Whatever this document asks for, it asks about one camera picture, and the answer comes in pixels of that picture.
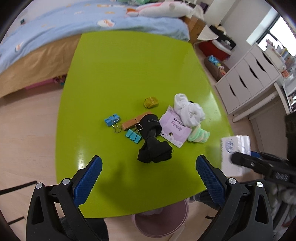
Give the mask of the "white sock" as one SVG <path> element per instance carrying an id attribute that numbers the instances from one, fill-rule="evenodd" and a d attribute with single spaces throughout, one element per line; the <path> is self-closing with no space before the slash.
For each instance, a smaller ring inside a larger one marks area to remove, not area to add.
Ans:
<path id="1" fill-rule="evenodd" d="M 198 126 L 206 118 L 203 108 L 199 104 L 189 101 L 183 93 L 175 95 L 174 111 L 179 115 L 182 123 L 190 128 Z"/>

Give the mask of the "pink paper box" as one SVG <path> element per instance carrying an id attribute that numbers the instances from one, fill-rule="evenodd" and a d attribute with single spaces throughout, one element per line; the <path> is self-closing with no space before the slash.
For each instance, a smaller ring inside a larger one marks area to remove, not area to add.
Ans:
<path id="1" fill-rule="evenodd" d="M 168 106 L 159 120 L 162 127 L 161 136 L 178 148 L 186 142 L 192 129 L 185 126 L 174 108 Z"/>

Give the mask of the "black cloth pouch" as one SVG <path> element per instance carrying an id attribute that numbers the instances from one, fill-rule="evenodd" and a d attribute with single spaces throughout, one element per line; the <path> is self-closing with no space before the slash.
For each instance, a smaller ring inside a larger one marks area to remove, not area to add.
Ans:
<path id="1" fill-rule="evenodd" d="M 138 161 L 159 163 L 171 159 L 173 148 L 167 141 L 161 142 L 157 139 L 162 132 L 162 127 L 155 114 L 143 116 L 136 127 L 144 140 L 144 144 L 138 152 Z"/>

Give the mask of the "wooden clothespin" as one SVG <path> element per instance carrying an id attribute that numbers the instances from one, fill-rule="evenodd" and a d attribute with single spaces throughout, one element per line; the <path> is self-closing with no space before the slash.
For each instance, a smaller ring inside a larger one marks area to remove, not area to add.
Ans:
<path id="1" fill-rule="evenodd" d="M 130 128 L 134 128 L 135 125 L 136 125 L 137 123 L 139 123 L 140 120 L 141 120 L 144 116 L 146 116 L 146 115 L 148 115 L 148 114 L 152 114 L 152 112 L 151 112 L 151 111 L 147 111 L 147 112 L 145 112 L 145 113 L 143 113 L 143 114 L 138 115 L 138 116 L 135 117 L 135 118 L 132 118 L 132 119 L 130 119 L 130 120 L 125 121 L 124 123 L 121 124 L 121 128 L 122 128 L 124 131 L 126 131 L 126 130 L 128 130 L 128 129 L 130 129 Z"/>

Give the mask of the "yellow tape measure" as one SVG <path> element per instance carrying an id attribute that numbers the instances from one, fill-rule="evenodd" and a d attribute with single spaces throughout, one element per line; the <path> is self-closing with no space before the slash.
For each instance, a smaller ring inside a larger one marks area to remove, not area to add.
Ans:
<path id="1" fill-rule="evenodd" d="M 147 109 L 154 108 L 159 105 L 159 101 L 157 98 L 151 96 L 144 100 L 144 107 Z"/>

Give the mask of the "pink trash bin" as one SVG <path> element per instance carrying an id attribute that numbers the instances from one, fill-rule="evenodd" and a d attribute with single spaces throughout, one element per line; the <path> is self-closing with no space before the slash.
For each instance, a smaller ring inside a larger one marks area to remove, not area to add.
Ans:
<path id="1" fill-rule="evenodd" d="M 132 222 L 140 233 L 151 238 L 174 234 L 185 223 L 189 214 L 187 200 L 132 215 Z"/>

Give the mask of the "white desk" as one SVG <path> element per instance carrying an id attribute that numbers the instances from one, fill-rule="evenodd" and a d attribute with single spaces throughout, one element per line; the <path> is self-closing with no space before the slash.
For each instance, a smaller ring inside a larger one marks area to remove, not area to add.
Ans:
<path id="1" fill-rule="evenodd" d="M 248 101 L 247 104 L 243 104 L 240 107 L 242 112 L 235 115 L 232 122 L 236 123 L 246 117 L 248 117 L 249 120 L 253 120 L 269 110 L 272 107 L 271 103 L 278 99 L 280 100 L 286 115 L 293 113 L 292 104 L 295 104 L 295 101 L 290 102 L 288 97 L 288 89 L 290 85 L 295 85 L 295 76 L 292 75 L 291 80 L 290 77 L 279 77 L 273 84 L 269 85 L 257 96 Z"/>

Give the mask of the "pastel striped sock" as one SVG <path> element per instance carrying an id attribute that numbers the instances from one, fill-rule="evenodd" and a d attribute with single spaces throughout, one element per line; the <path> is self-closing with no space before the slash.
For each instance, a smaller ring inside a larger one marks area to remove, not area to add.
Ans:
<path id="1" fill-rule="evenodd" d="M 192 128 L 192 131 L 188 136 L 187 140 L 189 142 L 205 143 L 207 142 L 209 137 L 210 137 L 210 132 L 203 130 L 201 128 L 201 125 L 198 125 Z"/>

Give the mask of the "white drawer cabinet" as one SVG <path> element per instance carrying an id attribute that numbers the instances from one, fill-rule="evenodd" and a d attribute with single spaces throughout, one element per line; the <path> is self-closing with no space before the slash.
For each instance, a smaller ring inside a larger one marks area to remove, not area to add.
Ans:
<path id="1" fill-rule="evenodd" d="M 263 97 L 280 77 L 272 60 L 255 44 L 217 82 L 216 89 L 227 114 L 238 114 Z"/>

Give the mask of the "brown basket with toys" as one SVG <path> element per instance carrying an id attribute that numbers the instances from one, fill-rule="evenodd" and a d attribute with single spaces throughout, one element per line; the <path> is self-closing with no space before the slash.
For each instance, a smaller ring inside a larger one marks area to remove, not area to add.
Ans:
<path id="1" fill-rule="evenodd" d="M 204 65 L 217 82 L 230 70 L 222 61 L 213 55 L 204 59 Z"/>

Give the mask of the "blue binder clip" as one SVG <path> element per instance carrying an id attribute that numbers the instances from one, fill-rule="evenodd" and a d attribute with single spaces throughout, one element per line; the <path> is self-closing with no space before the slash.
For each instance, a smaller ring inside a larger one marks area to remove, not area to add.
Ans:
<path id="1" fill-rule="evenodd" d="M 120 116 L 118 114 L 113 114 L 108 118 L 104 119 L 105 124 L 108 127 L 113 127 L 115 133 L 121 132 L 122 128 L 119 127 L 118 123 L 120 122 Z"/>
<path id="2" fill-rule="evenodd" d="M 133 130 L 128 130 L 125 136 L 136 144 L 138 144 L 142 139 L 140 133 L 138 131 L 133 131 Z"/>

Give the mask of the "blue binder clip lower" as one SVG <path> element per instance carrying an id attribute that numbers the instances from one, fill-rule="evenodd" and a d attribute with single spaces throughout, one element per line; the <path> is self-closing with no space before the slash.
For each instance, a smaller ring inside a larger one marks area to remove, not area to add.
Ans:
<path id="1" fill-rule="evenodd" d="M 138 144 L 142 139 L 140 133 L 138 131 L 133 131 L 133 130 L 128 130 L 125 136 L 136 144 Z"/>

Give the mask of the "red storage box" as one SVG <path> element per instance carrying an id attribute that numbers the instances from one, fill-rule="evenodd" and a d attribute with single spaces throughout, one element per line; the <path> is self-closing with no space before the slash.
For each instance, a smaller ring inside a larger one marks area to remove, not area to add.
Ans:
<path id="1" fill-rule="evenodd" d="M 225 61 L 230 58 L 232 51 L 225 48 L 217 40 L 203 41 L 198 44 L 199 49 L 206 57 L 213 55 L 221 61 Z"/>

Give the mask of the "bed with blue sheet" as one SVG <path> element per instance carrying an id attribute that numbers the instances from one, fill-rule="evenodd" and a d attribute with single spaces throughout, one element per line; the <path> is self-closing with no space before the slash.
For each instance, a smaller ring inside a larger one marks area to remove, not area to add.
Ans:
<path id="1" fill-rule="evenodd" d="M 1 43 L 1 96 L 66 74 L 83 33 L 138 31 L 189 41 L 188 26 L 181 19 L 130 17 L 128 7 L 117 1 L 85 1 L 18 27 Z"/>

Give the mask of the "white pink plush toy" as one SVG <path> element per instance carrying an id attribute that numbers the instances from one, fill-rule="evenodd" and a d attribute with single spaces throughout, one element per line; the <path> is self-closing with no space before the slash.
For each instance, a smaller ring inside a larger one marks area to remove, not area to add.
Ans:
<path id="1" fill-rule="evenodd" d="M 145 4 L 136 9 L 127 8 L 128 16 L 143 16 L 148 18 L 181 18 L 190 15 L 193 8 L 181 1 L 164 1 Z"/>

